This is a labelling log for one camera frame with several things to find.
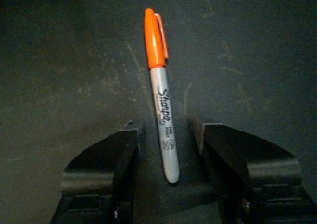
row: sharpie logo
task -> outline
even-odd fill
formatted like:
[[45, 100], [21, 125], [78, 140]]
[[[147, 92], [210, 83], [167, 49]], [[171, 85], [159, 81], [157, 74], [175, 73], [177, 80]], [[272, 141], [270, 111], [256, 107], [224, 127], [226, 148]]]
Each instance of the sharpie logo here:
[[157, 105], [160, 108], [160, 124], [164, 125], [164, 123], [167, 121], [171, 120], [171, 111], [169, 111], [169, 107], [168, 107], [168, 100], [169, 100], [169, 96], [168, 96], [168, 90], [164, 89], [163, 92], [159, 91], [159, 87], [157, 87]]

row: dark wall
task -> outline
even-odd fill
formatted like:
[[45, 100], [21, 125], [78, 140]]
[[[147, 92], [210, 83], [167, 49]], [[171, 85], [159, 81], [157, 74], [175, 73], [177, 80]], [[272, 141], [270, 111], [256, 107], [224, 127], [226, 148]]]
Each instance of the dark wall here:
[[[163, 178], [141, 18], [163, 17], [180, 178]], [[185, 117], [203, 115], [296, 156], [317, 200], [315, 0], [1, 0], [0, 222], [48, 223], [60, 173], [144, 118], [136, 223], [206, 203]]]

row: marker cap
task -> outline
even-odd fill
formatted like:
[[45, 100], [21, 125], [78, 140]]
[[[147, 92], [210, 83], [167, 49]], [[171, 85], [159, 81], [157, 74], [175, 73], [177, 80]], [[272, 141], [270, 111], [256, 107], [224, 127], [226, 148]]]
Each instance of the marker cap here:
[[144, 42], [149, 68], [163, 68], [165, 65], [167, 45], [161, 26], [161, 17], [151, 8], [144, 10]]

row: marker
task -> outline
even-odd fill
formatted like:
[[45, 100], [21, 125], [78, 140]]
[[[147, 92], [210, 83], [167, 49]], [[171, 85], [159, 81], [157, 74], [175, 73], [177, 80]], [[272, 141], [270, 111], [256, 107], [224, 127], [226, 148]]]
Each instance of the marker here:
[[160, 14], [155, 13], [149, 8], [144, 11], [143, 27], [148, 67], [151, 69], [163, 170], [167, 181], [169, 183], [176, 183], [179, 167], [175, 150], [175, 130], [169, 91], [164, 68], [168, 54]]

